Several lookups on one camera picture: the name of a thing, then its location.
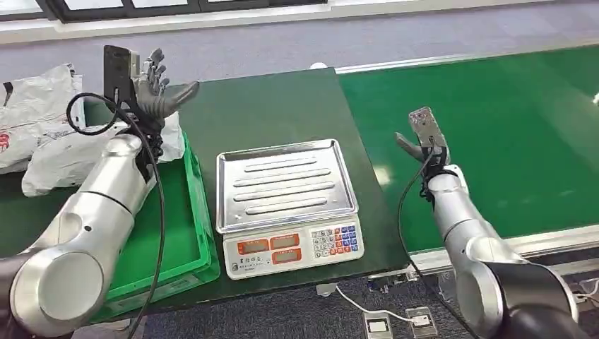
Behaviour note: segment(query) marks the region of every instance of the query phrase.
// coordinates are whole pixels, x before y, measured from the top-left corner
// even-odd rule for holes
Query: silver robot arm
[[[482,338],[589,338],[563,279],[517,254],[470,199],[461,169],[449,165],[445,137],[428,107],[409,115],[420,147],[398,145],[425,167],[424,193],[456,274],[460,311]]]
[[[134,216],[155,184],[136,166],[140,152],[139,137],[112,138],[81,188],[29,248],[36,253],[17,272],[10,296],[13,316],[27,331],[63,335],[102,306]]]
[[[160,82],[165,67],[158,66],[162,51],[146,59],[146,72],[140,75],[130,70],[137,64],[132,56],[127,49],[105,47],[105,97],[117,106],[125,102],[138,129],[127,128],[111,138],[42,235],[24,252],[0,259],[3,338],[70,337],[106,298],[135,215],[156,183],[150,156],[157,161],[162,155],[164,118],[199,88],[195,81],[165,97],[167,81]],[[151,152],[144,150],[141,135]]]

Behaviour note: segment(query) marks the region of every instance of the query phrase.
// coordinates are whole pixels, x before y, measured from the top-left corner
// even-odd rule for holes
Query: digital scale
[[[328,139],[217,156],[216,230],[244,279],[362,257],[357,202]]]

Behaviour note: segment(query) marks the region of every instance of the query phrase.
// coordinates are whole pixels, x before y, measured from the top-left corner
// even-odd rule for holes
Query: gray carpet
[[[599,257],[599,249],[535,259],[545,265]],[[599,272],[567,277],[570,282],[595,278]],[[427,277],[436,286],[436,278]],[[439,329],[438,338],[466,339],[470,336],[438,301],[426,292],[421,281],[407,282],[388,294],[370,292],[367,279],[339,284],[340,289],[366,309],[388,309],[405,315],[405,309],[429,307]],[[599,338],[599,310],[581,314],[579,323],[592,338]],[[391,318],[395,338],[413,338],[406,323]],[[220,304],[202,304],[193,309],[148,317],[144,339],[363,339],[362,312],[338,293],[320,297],[314,287],[276,292]]]
[[[317,61],[353,66],[447,54],[510,52],[587,39],[599,40],[599,1],[571,0],[2,46],[0,80],[34,76],[57,64],[73,62],[78,73],[84,74],[85,90],[101,91],[104,44],[132,48],[141,55],[162,47],[169,77],[173,83],[183,83],[307,69]],[[570,260],[592,255],[572,254]],[[420,282],[395,287],[388,295],[368,292],[364,279],[340,286],[355,301],[373,309],[402,314],[406,308],[429,306],[440,338],[468,338]],[[594,338],[599,338],[597,316],[597,311],[581,316],[581,323]],[[392,322],[396,338],[412,338],[404,323]],[[76,337],[124,338],[121,334],[83,329]],[[364,338],[364,329],[361,311],[338,294],[318,297],[313,287],[306,287],[149,316],[143,337],[337,339]]]

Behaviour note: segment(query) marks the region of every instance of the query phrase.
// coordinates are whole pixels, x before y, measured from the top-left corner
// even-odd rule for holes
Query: stainless steel scale tray
[[[357,213],[336,140],[226,152],[216,162],[216,230],[221,234]]]

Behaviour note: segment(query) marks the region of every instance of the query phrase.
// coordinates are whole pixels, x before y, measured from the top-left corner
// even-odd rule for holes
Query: white plastic bag
[[[71,130],[66,124],[66,106],[82,91],[82,82],[81,76],[73,76],[70,65],[61,65],[41,76],[0,86],[1,172],[24,170],[39,145]],[[71,113],[75,123],[84,128],[81,100]]]
[[[110,138],[126,124],[117,122],[110,130],[97,136],[71,132],[41,145],[31,157],[21,189],[26,196],[41,196],[54,187],[79,186],[91,172]],[[179,113],[165,119],[162,129],[162,150],[158,162],[169,162],[183,157],[185,144],[179,126]]]

